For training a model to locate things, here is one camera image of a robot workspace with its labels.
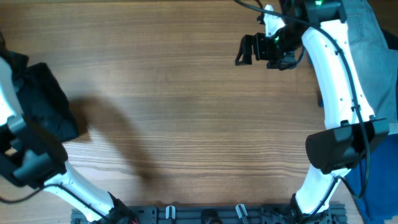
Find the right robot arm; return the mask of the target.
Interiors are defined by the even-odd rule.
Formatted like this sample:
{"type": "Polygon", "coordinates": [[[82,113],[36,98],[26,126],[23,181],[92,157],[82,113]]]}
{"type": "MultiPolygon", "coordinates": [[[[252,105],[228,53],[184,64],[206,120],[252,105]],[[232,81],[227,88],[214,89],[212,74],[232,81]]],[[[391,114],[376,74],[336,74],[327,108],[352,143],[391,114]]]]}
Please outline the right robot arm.
{"type": "Polygon", "coordinates": [[[241,39],[236,65],[264,60],[269,69],[297,66],[300,49],[312,61],[325,112],[325,130],[305,141],[311,163],[304,183],[286,205],[263,205],[264,223],[339,223],[330,198],[346,175],[387,137],[389,125],[377,119],[361,88],[348,41],[341,1],[281,1],[281,12],[257,2],[265,31],[241,39]]]}

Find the light blue denim shorts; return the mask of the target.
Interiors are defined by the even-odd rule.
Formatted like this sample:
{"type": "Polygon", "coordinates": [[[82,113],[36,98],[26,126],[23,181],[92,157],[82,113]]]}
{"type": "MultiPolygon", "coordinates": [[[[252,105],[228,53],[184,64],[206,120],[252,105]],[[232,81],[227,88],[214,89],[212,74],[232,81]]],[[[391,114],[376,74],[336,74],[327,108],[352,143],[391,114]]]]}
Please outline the light blue denim shorts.
{"type": "Polygon", "coordinates": [[[397,133],[397,51],[389,49],[373,9],[366,0],[344,0],[348,39],[365,97],[377,118],[386,118],[397,133]]]}

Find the blue garment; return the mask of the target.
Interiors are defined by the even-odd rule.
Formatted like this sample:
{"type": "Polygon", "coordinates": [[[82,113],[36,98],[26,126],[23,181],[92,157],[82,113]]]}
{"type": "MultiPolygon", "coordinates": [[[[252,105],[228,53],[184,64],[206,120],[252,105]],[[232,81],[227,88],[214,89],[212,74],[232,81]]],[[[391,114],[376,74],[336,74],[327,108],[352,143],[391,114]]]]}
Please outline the blue garment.
{"type": "Polygon", "coordinates": [[[355,203],[365,223],[384,224],[397,216],[397,134],[383,140],[371,164],[367,190],[355,203]]]}

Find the black shorts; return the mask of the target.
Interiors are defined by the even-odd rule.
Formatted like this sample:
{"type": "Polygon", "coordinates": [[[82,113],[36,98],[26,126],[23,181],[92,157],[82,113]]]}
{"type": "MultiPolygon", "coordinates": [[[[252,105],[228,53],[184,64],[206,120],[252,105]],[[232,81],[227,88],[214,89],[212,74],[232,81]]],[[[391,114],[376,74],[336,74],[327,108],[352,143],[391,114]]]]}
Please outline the black shorts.
{"type": "Polygon", "coordinates": [[[28,66],[29,57],[16,52],[7,51],[5,59],[11,64],[12,84],[27,118],[61,142],[77,138],[78,126],[69,101],[48,65],[28,66]]]}

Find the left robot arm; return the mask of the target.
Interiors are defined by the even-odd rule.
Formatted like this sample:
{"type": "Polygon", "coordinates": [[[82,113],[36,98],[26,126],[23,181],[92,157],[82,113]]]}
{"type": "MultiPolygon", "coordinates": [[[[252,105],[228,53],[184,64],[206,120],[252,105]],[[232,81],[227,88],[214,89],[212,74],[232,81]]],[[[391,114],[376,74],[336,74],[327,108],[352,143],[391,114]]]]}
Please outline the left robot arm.
{"type": "Polygon", "coordinates": [[[62,198],[90,223],[138,223],[122,201],[69,163],[63,142],[78,137],[69,101],[47,64],[28,60],[1,48],[1,175],[62,198]]]}

